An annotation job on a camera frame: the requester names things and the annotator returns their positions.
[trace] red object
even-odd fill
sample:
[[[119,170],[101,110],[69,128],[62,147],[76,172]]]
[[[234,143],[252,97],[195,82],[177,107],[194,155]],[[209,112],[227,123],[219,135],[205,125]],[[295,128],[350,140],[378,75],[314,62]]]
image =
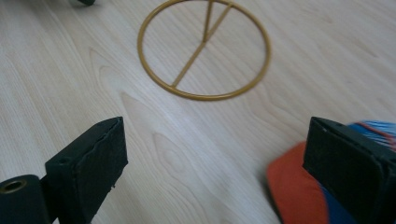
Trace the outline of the red object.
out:
[[[305,142],[273,161],[268,186],[284,224],[327,224],[329,212],[318,181],[304,168]]]

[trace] gold rod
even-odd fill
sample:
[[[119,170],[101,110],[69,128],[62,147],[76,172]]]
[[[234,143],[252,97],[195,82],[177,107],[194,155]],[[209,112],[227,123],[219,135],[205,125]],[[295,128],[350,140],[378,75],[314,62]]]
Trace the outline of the gold rod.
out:
[[[206,22],[205,22],[204,37],[202,39],[202,42],[206,42],[206,40],[207,40],[207,31],[209,30],[210,17],[212,15],[213,1],[214,0],[209,0],[209,3],[207,4]]]
[[[205,45],[206,42],[202,42],[201,45],[198,47],[198,49],[192,54],[189,61],[184,66],[183,70],[181,70],[180,74],[177,76],[174,83],[171,85],[172,88],[175,88],[178,85],[178,83],[181,81],[181,79],[186,75],[187,71],[190,69],[190,67],[192,66],[198,55],[201,53]]]
[[[213,28],[208,32],[206,40],[209,40],[209,38],[216,32],[216,30],[219,28],[219,25],[221,24],[222,21],[224,21],[225,16],[230,12],[231,8],[233,7],[233,2],[230,2],[227,6],[226,9],[221,13],[221,16],[219,19],[216,21],[216,23],[213,25]]]

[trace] circular metal wire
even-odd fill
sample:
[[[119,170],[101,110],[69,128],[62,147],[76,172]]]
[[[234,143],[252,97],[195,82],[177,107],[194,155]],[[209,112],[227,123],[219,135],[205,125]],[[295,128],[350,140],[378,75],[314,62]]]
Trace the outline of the circular metal wire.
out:
[[[240,95],[248,90],[250,90],[251,88],[253,88],[257,83],[259,83],[262,78],[264,77],[268,66],[270,64],[271,61],[271,44],[270,44],[270,38],[268,36],[268,34],[266,33],[264,27],[260,24],[259,20],[253,15],[251,14],[249,11],[247,11],[245,8],[237,5],[236,3],[231,3],[229,1],[226,0],[213,0],[213,2],[217,2],[223,5],[231,5],[231,8],[234,8],[240,12],[242,12],[243,14],[245,14],[248,18],[250,18],[254,24],[257,26],[257,28],[260,30],[260,33],[262,34],[262,38],[264,41],[264,45],[265,45],[265,53],[266,53],[266,57],[265,57],[265,61],[262,65],[262,68],[259,72],[259,74],[257,76],[255,76],[255,78],[253,80],[251,80],[246,86],[242,87],[241,89],[237,90],[237,91],[231,91],[228,93],[224,93],[224,94],[219,94],[219,95],[199,95],[199,94],[194,94],[194,93],[189,93],[189,92],[185,92],[185,91],[181,91],[178,90],[177,87],[175,85],[169,85],[167,83],[165,83],[164,81],[162,81],[157,75],[155,75],[155,73],[152,71],[152,69],[149,67],[148,62],[146,61],[146,57],[145,54],[143,52],[143,40],[144,40],[144,36],[145,36],[145,32],[150,24],[150,22],[163,10],[165,10],[166,8],[177,4],[177,3],[181,3],[181,2],[186,2],[186,1],[190,1],[190,0],[170,0],[167,1],[165,3],[163,3],[162,5],[160,5],[159,7],[155,8],[149,15],[148,17],[145,19],[145,21],[143,22],[140,31],[139,31],[139,36],[137,38],[137,51],[139,54],[139,58],[140,61],[143,65],[143,67],[145,68],[146,72],[148,73],[148,75],[158,84],[160,85],[162,88],[164,88],[167,91],[172,92],[173,94],[176,94],[178,96],[181,97],[185,97],[188,99],[192,99],[192,100],[199,100],[199,101],[217,101],[217,100],[225,100],[225,99],[229,99],[232,97],[235,97],[237,95]]]

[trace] wood grain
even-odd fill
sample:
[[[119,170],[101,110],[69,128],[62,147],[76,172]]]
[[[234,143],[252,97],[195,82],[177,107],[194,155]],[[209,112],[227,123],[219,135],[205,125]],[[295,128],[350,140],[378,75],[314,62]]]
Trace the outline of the wood grain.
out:
[[[278,223],[265,167],[305,140],[312,116],[396,121],[394,1],[235,1],[263,23],[274,55],[252,91],[215,103],[172,95],[141,66],[137,34],[162,2],[0,1],[0,180],[43,176],[94,123],[123,116],[130,164],[93,223]],[[199,45],[205,9],[179,4],[148,28],[145,53],[164,81]],[[264,57],[232,10],[179,87],[235,90]]]

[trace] gold wire frame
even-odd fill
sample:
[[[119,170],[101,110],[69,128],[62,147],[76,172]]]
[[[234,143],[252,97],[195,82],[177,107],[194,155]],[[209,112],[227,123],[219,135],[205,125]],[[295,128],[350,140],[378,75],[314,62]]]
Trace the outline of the gold wire frame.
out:
[[[250,90],[251,88],[253,88],[257,83],[259,83],[262,80],[262,78],[264,77],[264,75],[265,75],[265,73],[266,73],[266,71],[268,69],[268,66],[270,64],[270,61],[271,61],[270,39],[268,37],[268,34],[265,32],[264,27],[260,24],[259,20],[253,14],[251,14],[245,8],[237,5],[236,3],[231,2],[231,1],[227,1],[227,0],[208,0],[208,7],[207,7],[207,12],[206,12],[206,20],[205,20],[205,29],[204,29],[204,36],[203,36],[202,42],[201,42],[200,46],[197,48],[197,50],[192,54],[192,56],[190,57],[190,59],[187,62],[187,64],[183,67],[183,69],[181,70],[180,74],[177,76],[177,78],[175,79],[175,81],[171,85],[169,85],[166,82],[162,81],[151,70],[151,68],[149,67],[148,62],[146,61],[146,57],[145,57],[144,52],[143,52],[143,40],[144,40],[145,32],[146,32],[146,30],[147,30],[147,28],[149,26],[149,23],[160,12],[162,12],[166,8],[168,8],[168,7],[170,7],[170,6],[174,5],[174,4],[181,3],[181,2],[186,2],[186,1],[206,1],[206,0],[170,0],[170,1],[167,1],[167,2],[163,3],[162,5],[160,5],[159,7],[155,8],[148,15],[148,17],[145,19],[145,21],[143,22],[142,27],[140,28],[140,31],[139,31],[139,36],[137,38],[137,51],[138,51],[138,54],[139,54],[140,61],[141,61],[142,65],[143,65],[143,67],[145,68],[146,72],[148,73],[148,75],[158,85],[163,87],[165,90],[170,91],[173,94],[179,95],[181,97],[185,97],[185,98],[192,99],[192,100],[200,100],[200,101],[225,100],[225,99],[229,99],[229,98],[235,97],[237,95],[240,95],[240,94]],[[223,4],[223,5],[227,5],[227,7],[222,12],[222,14],[218,18],[218,20],[214,23],[213,27],[209,30],[212,6],[213,6],[214,2]],[[250,18],[250,20],[253,21],[253,23],[257,26],[257,28],[260,30],[260,33],[262,34],[262,38],[263,38],[264,45],[265,45],[265,53],[266,53],[265,56],[266,57],[265,57],[265,61],[264,61],[263,65],[262,65],[262,68],[261,68],[259,74],[257,76],[255,76],[255,78],[253,80],[251,80],[246,86],[242,87],[241,89],[236,90],[236,91],[231,91],[231,92],[228,92],[228,93],[224,93],[224,94],[219,94],[219,95],[198,95],[198,94],[189,93],[189,92],[185,92],[185,91],[181,91],[181,90],[177,89],[177,85],[179,84],[181,79],[186,75],[187,71],[190,69],[190,67],[192,66],[192,64],[195,61],[195,59],[198,57],[198,55],[201,53],[202,49],[205,47],[207,41],[216,32],[216,30],[218,29],[219,25],[224,20],[225,16],[228,14],[228,12],[231,10],[231,8],[234,8],[234,9],[242,12],[248,18]]]

